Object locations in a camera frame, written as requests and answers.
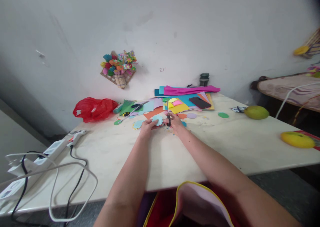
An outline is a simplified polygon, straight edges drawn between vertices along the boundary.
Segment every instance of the glue gun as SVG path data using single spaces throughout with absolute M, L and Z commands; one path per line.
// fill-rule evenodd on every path
M 77 130 L 77 131 L 70 132 L 68 135 L 73 135 L 73 136 L 69 140 L 69 144 L 67 144 L 67 147 L 73 148 L 77 144 L 80 137 L 82 135 L 85 135 L 86 133 L 87 133 L 86 130 Z

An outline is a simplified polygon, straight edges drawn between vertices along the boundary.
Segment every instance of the red bag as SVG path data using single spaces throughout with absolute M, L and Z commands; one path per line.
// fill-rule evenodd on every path
M 73 115 L 78 118 L 83 118 L 83 122 L 88 123 L 107 118 L 117 106 L 118 103 L 112 99 L 97 100 L 87 97 L 76 104 Z

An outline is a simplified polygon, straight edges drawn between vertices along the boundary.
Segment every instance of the electrical cable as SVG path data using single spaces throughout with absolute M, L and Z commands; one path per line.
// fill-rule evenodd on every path
M 87 166 L 87 165 L 88 165 L 88 161 L 87 161 L 86 159 L 81 159 L 81 158 L 74 157 L 74 156 L 72 155 L 72 149 L 73 149 L 73 146 L 70 147 L 70 156 L 71 156 L 72 158 L 74 158 L 74 159 L 84 161 L 84 162 L 85 162 L 85 166 Z M 84 169 L 82 170 L 82 172 L 81 172 L 81 174 L 80 174 L 80 177 L 79 177 L 79 180 L 78 180 L 76 186 L 74 187 L 72 193 L 71 193 L 70 196 L 69 196 L 68 203 L 67 203 L 67 208 L 66 208 L 66 213 L 65 213 L 65 216 L 64 216 L 65 219 L 68 218 L 68 211 L 69 211 L 69 205 L 70 205 L 71 197 L 72 197 L 73 193 L 76 191 L 76 189 L 77 189 L 77 187 L 78 187 L 78 185 L 79 185 L 79 183 L 80 183 L 80 181 L 81 181 L 81 179 L 82 179 L 83 173 L 84 173 Z
M 292 91 L 294 91 L 295 89 L 300 88 L 300 87 L 309 86 L 309 85 L 314 85 L 314 84 L 320 84 L 320 82 L 315 82 L 315 83 L 311 83 L 311 84 L 307 84 L 307 85 L 300 85 L 300 86 L 297 86 L 297 87 L 293 88 L 292 90 L 290 90 L 290 91 L 287 93 L 286 98 L 283 100 L 283 102 L 282 102 L 282 104 L 281 104 L 281 106 L 280 106 L 280 109 L 278 110 L 278 113 L 277 113 L 277 115 L 276 115 L 275 118 L 276 118 L 276 119 L 278 118 L 278 116 L 279 116 L 279 114 L 280 114 L 280 112 L 281 112 L 284 104 L 286 103 L 286 101 L 287 101 L 287 99 L 288 99 L 288 97 L 289 97 L 289 95 L 291 94 Z
M 54 182 L 53 182 L 53 186 L 52 186 L 52 191 L 51 191 L 51 194 L 50 194 L 50 202 L 49 202 L 49 215 L 50 215 L 50 218 L 52 219 L 52 221 L 54 222 L 70 222 L 70 221 L 73 221 L 75 220 L 76 218 L 79 217 L 79 215 L 82 213 L 84 207 L 87 205 L 89 199 L 91 198 L 93 192 L 95 191 L 95 189 L 97 188 L 97 185 L 98 185 L 98 178 L 97 176 L 91 171 L 89 170 L 86 166 L 84 166 L 83 164 L 79 163 L 79 162 L 70 162 L 70 163 L 66 163 L 66 164 L 62 164 L 62 165 L 57 165 L 53 160 L 51 160 L 48 156 L 46 156 L 45 154 L 42 154 L 42 153 L 19 153 L 19 154 L 9 154 L 7 156 L 15 156 L 15 155 L 30 155 L 30 154 L 38 154 L 38 155 L 41 155 L 45 158 L 47 158 L 53 165 L 54 167 L 52 168 L 48 168 L 46 170 L 42 170 L 42 171 L 36 171 L 36 172 L 32 172 L 32 173 L 29 173 L 29 174 L 26 174 L 26 175 L 23 175 L 23 176 L 19 176 L 17 178 L 14 178 L 14 179 L 11 179 L 11 180 L 8 180 L 8 181 L 5 181 L 3 183 L 0 184 L 1 185 L 5 185 L 5 184 L 9 184 L 13 181 L 16 181 L 16 180 L 20 180 L 20 179 L 23 179 L 23 178 L 26 178 L 26 177 L 29 177 L 29 176 L 33 176 L 33 175 L 36 175 L 36 174 L 41 174 L 41 173 L 44 173 L 44 172 L 47 172 L 47 171 L 51 171 L 51 170 L 57 170 L 56 171 L 56 177 L 54 179 Z M 92 192 L 90 193 L 88 199 L 86 200 L 86 202 L 84 203 L 84 205 L 82 206 L 81 210 L 78 212 L 78 214 L 73 217 L 73 218 L 70 218 L 70 219 L 57 219 L 54 217 L 53 213 L 52 213 L 52 206 L 51 206 L 51 203 L 52 203 L 52 198 L 53 198 L 53 192 L 54 192 L 54 187 L 56 185 L 56 181 L 57 181 L 57 177 L 58 177 L 58 173 L 59 173 L 59 168 L 61 167 L 65 167 L 65 166 L 69 166 L 69 165 L 73 165 L 73 164 L 76 164 L 76 165 L 80 165 L 83 169 L 87 170 L 89 172 L 89 174 L 91 174 L 94 179 L 96 180 L 96 184 L 94 186 L 94 188 L 92 189 Z
M 28 151 L 28 153 L 41 153 L 41 152 L 38 152 L 38 151 Z M 27 171 L 27 169 L 26 169 L 26 167 L 25 167 L 25 165 L 24 165 L 24 159 L 26 158 L 26 156 L 27 156 L 27 155 L 24 155 L 24 156 L 22 157 L 22 160 L 21 160 L 21 167 L 22 167 L 22 169 L 23 169 L 24 174 L 28 174 L 28 171 Z M 11 216 L 10 216 L 10 217 L 11 217 L 11 220 L 12 220 L 13 222 L 18 223 L 18 224 L 23 224 L 23 225 L 26 225 L 26 226 L 43 226 L 43 227 L 47 226 L 47 227 L 48 227 L 48 225 L 30 224 L 30 223 L 22 222 L 22 221 L 17 220 L 17 219 L 14 217 L 14 213 L 16 212 L 16 210 L 17 210 L 17 208 L 18 208 L 18 205 L 20 204 L 20 201 L 22 200 L 22 198 L 23 198 L 23 196 L 24 196 L 24 194 L 25 194 L 25 192 L 26 192 L 26 190 L 27 190 L 27 185 L 28 185 L 28 177 L 25 178 L 24 187 L 23 187 L 21 196 L 20 196 L 20 198 L 19 198 L 16 206 L 13 208 L 13 211 L 12 211 L 12 213 L 11 213 Z

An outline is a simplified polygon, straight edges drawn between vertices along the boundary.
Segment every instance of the hand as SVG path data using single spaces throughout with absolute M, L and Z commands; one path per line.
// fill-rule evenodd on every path
M 151 130 L 158 129 L 159 126 L 156 126 L 159 120 L 152 121 L 152 119 L 145 120 L 142 122 L 141 130 L 139 136 L 150 137 Z
M 183 128 L 184 128 L 184 126 L 183 126 L 183 124 L 182 124 L 179 116 L 177 116 L 177 115 L 175 115 L 175 114 L 173 114 L 173 113 L 169 113 L 169 116 L 170 116 L 170 118 L 171 118 L 171 126 L 170 126 L 170 128 L 173 128 L 173 130 L 174 130 L 175 133 L 178 132 L 178 129 L 179 129 L 180 127 L 183 127 Z M 165 122 L 165 124 L 168 124 L 168 123 L 169 123 L 169 119 L 165 119 L 164 122 Z

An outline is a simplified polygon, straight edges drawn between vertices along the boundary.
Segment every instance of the black smartphone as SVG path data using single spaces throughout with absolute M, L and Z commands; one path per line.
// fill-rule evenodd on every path
M 195 106 L 199 107 L 200 109 L 205 109 L 211 107 L 211 104 L 205 102 L 204 100 L 200 99 L 199 97 L 192 97 L 189 99 Z

